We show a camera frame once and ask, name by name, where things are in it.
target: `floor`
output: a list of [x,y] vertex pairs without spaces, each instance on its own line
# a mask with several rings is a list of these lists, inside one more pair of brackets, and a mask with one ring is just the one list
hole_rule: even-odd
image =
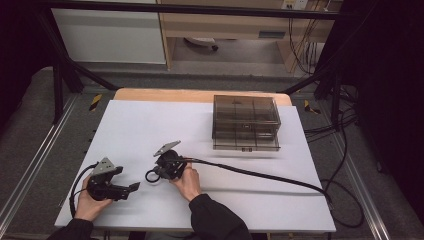
[[[284,63],[276,51],[276,44],[269,41],[218,40],[219,50],[194,46],[179,39],[174,58],[174,66],[167,70],[163,66],[124,66],[126,69],[111,68],[107,64],[91,65],[93,71],[108,81],[125,87],[142,88],[190,88],[239,91],[275,92],[283,90],[307,74],[297,70],[284,71]],[[2,230],[7,231],[2,239],[45,239],[55,230],[53,224],[60,210],[60,202],[66,196],[79,169],[90,139],[101,120],[108,100],[113,92],[99,88],[88,79],[82,94],[67,94],[68,102],[73,103],[66,122],[57,138],[53,139],[49,151],[40,153],[39,148],[50,130],[53,119],[52,76],[49,70],[34,76],[33,83],[23,99],[20,109],[12,116],[9,124],[0,135],[0,206],[3,206],[0,220]],[[328,125],[328,100],[315,101],[312,92],[316,85],[302,89],[291,96],[297,106],[304,129]],[[96,94],[102,94],[95,111],[88,111]],[[342,110],[349,109],[351,103],[343,103]],[[357,228],[344,227],[336,223],[337,232],[333,239],[424,239],[424,227],[418,221],[409,204],[403,198],[390,175],[377,172],[376,162],[367,140],[358,125],[346,127],[349,164],[340,171],[336,180],[351,192],[356,192],[357,179],[352,178],[352,167],[360,176],[366,192],[374,203],[377,217],[383,223],[385,236],[375,234],[376,226],[370,215]],[[340,133],[329,136],[320,134],[309,136],[310,150],[320,178],[328,178],[341,159],[343,139]],[[39,156],[42,164],[36,166],[34,156]],[[22,176],[28,175],[28,166],[37,169],[26,187],[17,194]],[[360,215],[355,202],[337,187],[330,188],[334,195],[335,217],[350,224],[358,222]],[[11,206],[11,196],[15,196],[16,206],[10,215],[13,218],[3,221],[4,210]],[[101,236],[101,231],[94,235]],[[125,239],[126,232],[114,232],[112,239]],[[326,239],[316,234],[284,233],[272,234],[273,240],[280,239]]]

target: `transparent plastic box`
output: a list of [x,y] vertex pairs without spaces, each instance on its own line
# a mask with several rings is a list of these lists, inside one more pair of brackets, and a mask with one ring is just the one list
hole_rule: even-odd
[[278,109],[271,97],[214,96],[214,149],[278,151],[280,126]]

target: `white table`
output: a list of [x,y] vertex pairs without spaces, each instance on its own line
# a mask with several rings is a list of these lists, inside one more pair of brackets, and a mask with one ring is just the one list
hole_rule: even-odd
[[[114,202],[94,225],[115,230],[190,231],[190,209],[167,180],[151,184],[145,173],[155,165],[153,154],[165,143],[180,155],[290,178],[321,186],[295,107],[278,106],[279,152],[213,150],[212,103],[113,100],[104,113],[81,169],[108,157],[123,166],[116,185],[141,182],[128,200]],[[193,164],[201,187],[247,224],[252,232],[334,232],[324,196],[309,188],[241,175],[217,167]],[[55,225],[71,220],[69,203]]]

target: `black sleeve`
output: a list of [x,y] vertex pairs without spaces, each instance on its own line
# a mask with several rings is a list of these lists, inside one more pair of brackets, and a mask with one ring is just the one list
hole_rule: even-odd
[[47,240],[89,240],[92,230],[92,222],[72,219],[66,227],[54,232]]
[[189,204],[191,226],[202,240],[249,240],[244,221],[226,206],[201,194]]

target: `human hand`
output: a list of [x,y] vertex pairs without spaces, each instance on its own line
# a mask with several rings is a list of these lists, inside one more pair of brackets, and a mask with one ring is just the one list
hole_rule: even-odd
[[82,184],[82,191],[78,197],[78,207],[75,213],[75,218],[94,221],[96,217],[109,206],[113,201],[112,199],[105,199],[102,201],[94,200],[87,192],[87,185],[90,176],[86,177]]
[[169,180],[169,182],[174,184],[180,191],[181,195],[189,202],[191,202],[193,198],[202,194],[202,190],[200,189],[199,173],[197,173],[197,170],[193,169],[191,165],[191,163],[187,163],[180,179]]

